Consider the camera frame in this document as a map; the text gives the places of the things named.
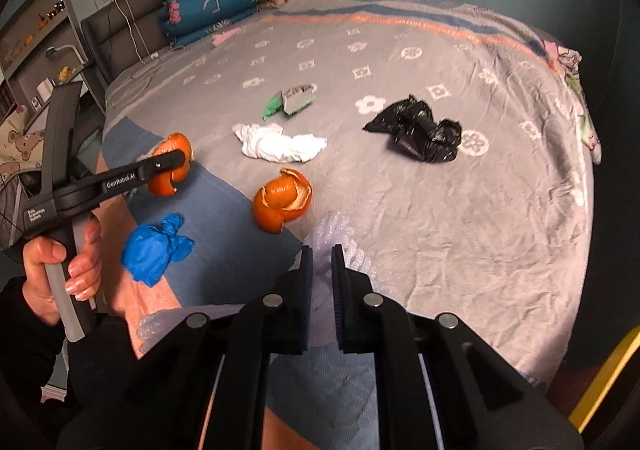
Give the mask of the left hand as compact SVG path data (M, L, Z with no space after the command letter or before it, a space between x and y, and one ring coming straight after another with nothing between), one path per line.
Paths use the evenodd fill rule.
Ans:
M65 259L66 251L62 244L46 237L32 239L24 246L26 281L23 296L32 312L47 326L60 322L60 314L49 285L46 265L59 264ZM85 228L84 246L68 266L70 279L65 283L66 293L79 302L88 301L99 291L101 270L101 225L91 215Z

